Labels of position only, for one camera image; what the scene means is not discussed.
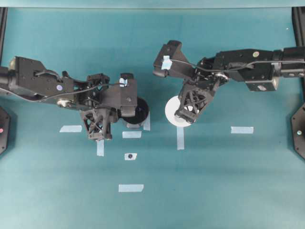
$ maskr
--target cable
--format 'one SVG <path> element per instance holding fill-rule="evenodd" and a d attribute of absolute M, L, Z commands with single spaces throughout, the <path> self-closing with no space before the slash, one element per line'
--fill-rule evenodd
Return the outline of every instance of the cable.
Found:
<path fill-rule="evenodd" d="M 114 86 L 114 85 L 120 85 L 120 84 L 123 84 L 123 83 L 104 83 L 104 84 L 98 84 L 98 85 L 95 85 L 93 87 L 90 87 L 90 88 L 87 88 L 87 89 L 84 89 L 84 90 L 80 90 L 80 91 L 75 91 L 75 92 L 64 92 L 64 93 L 60 93 L 60 94 L 55 94 L 55 95 L 51 95 L 51 96 L 47 96 L 47 97 L 44 97 L 42 99 L 28 99 L 26 98 L 25 96 L 22 96 L 22 95 L 18 95 L 17 93 L 14 93 L 14 92 L 11 92 L 10 90 L 6 90 L 4 88 L 0 88 L 0 90 L 2 91 L 5 91 L 7 93 L 10 93 L 20 99 L 23 99 L 25 101 L 28 101 L 28 102 L 41 102 L 41 101 L 44 101 L 44 100 L 47 100 L 47 99 L 52 99 L 52 98 L 55 98 L 55 97 L 58 97 L 58 96 L 62 96 L 62 95 L 68 95 L 68 94 L 78 94 L 78 93 L 83 93 L 83 92 L 87 92 L 87 91 L 91 91 L 99 86 Z"/>
<path fill-rule="evenodd" d="M 305 61 L 253 61 L 253 62 L 250 62 L 250 63 L 246 63 L 243 66 L 238 67 L 238 68 L 221 70 L 221 69 L 206 69 L 206 68 L 199 67 L 196 64 L 185 62 L 185 61 L 180 61 L 180 60 L 174 60 L 174 59 L 170 59 L 170 60 L 174 61 L 174 62 L 184 63 L 184 64 L 190 65 L 192 67 L 198 68 L 202 71 L 209 72 L 209 73 L 229 73 L 229 72 L 233 72 L 233 71 L 239 71 L 239 70 L 248 68 L 248 67 L 250 67 L 250 65 L 256 64 L 256 63 L 303 63 L 303 64 L 305 64 Z"/>

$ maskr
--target teal mat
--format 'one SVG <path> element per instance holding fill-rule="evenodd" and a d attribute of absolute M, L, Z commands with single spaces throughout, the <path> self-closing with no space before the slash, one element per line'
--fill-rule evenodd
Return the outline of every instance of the teal mat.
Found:
<path fill-rule="evenodd" d="M 183 43 L 189 61 L 218 51 L 295 46 L 291 9 L 60 10 L 9 9 L 2 65 L 13 56 L 40 60 L 71 77 L 134 73 L 151 110 L 152 130 L 122 139 L 112 125 L 105 157 L 79 125 L 76 111 L 2 97 L 12 116 L 10 146 L 0 156 L 1 229 L 286 229 L 304 228 L 305 163 L 293 151 L 289 119 L 302 104 L 299 79 L 278 91 L 221 87 L 196 124 L 176 128 L 164 114 L 182 81 L 153 76 L 168 40 Z M 231 126 L 254 126 L 252 135 Z M 124 161 L 124 153 L 137 153 Z M 119 184 L 144 184 L 119 193 Z"/>

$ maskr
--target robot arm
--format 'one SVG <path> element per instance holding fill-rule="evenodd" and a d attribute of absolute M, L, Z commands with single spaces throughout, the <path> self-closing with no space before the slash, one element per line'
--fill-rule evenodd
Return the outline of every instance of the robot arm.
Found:
<path fill-rule="evenodd" d="M 89 75 L 87 81 L 72 79 L 66 71 L 59 76 L 40 61 L 23 57 L 15 57 L 9 68 L 0 67 L 0 90 L 29 102 L 79 110 L 92 140 L 112 139 L 110 124 L 119 118 L 141 123 L 148 115 L 148 107 L 138 106 L 132 74 L 121 74 L 119 83 L 109 81 L 102 73 Z"/>
<path fill-rule="evenodd" d="M 161 48 L 154 74 L 183 79 L 175 116 L 194 123 L 213 100 L 217 89 L 230 79 L 245 82 L 250 91 L 275 91 L 279 77 L 304 77 L 305 47 L 283 51 L 254 49 L 219 52 L 191 64 L 181 52 L 181 42 L 169 41 Z"/>

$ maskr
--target white disc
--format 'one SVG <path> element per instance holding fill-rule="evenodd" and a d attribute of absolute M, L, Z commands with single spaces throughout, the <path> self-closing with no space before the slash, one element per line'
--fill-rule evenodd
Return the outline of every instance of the white disc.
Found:
<path fill-rule="evenodd" d="M 187 127 L 189 125 L 191 125 L 190 123 L 188 123 L 187 121 L 185 121 L 183 118 L 179 118 L 175 116 L 175 112 L 176 110 L 178 110 L 180 106 L 180 100 L 178 99 L 178 96 L 174 96 L 173 98 L 171 98 L 166 106 L 165 106 L 165 115 L 167 120 L 178 127 Z"/>

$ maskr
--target tape strip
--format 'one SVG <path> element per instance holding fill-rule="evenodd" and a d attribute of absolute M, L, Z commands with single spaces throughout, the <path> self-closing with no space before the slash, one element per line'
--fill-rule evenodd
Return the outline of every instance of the tape strip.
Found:
<path fill-rule="evenodd" d="M 137 153 L 124 154 L 125 161 L 133 161 L 137 158 Z"/>
<path fill-rule="evenodd" d="M 253 126 L 231 126 L 231 134 L 253 134 Z"/>
<path fill-rule="evenodd" d="M 96 155 L 104 156 L 104 140 L 96 141 Z"/>
<path fill-rule="evenodd" d="M 151 113 L 150 112 L 148 113 L 148 116 L 143 125 L 143 130 L 147 130 L 147 131 L 151 130 Z"/>
<path fill-rule="evenodd" d="M 63 125 L 59 133 L 78 133 L 81 130 L 81 125 Z"/>
<path fill-rule="evenodd" d="M 177 126 L 177 150 L 184 149 L 184 127 Z"/>
<path fill-rule="evenodd" d="M 163 62 L 161 66 L 161 70 L 170 70 L 172 66 L 172 61 L 170 60 L 170 56 L 163 56 Z"/>
<path fill-rule="evenodd" d="M 142 192 L 144 185 L 119 185 L 119 192 Z"/>
<path fill-rule="evenodd" d="M 123 131 L 122 136 L 123 138 L 141 138 L 142 131 Z"/>

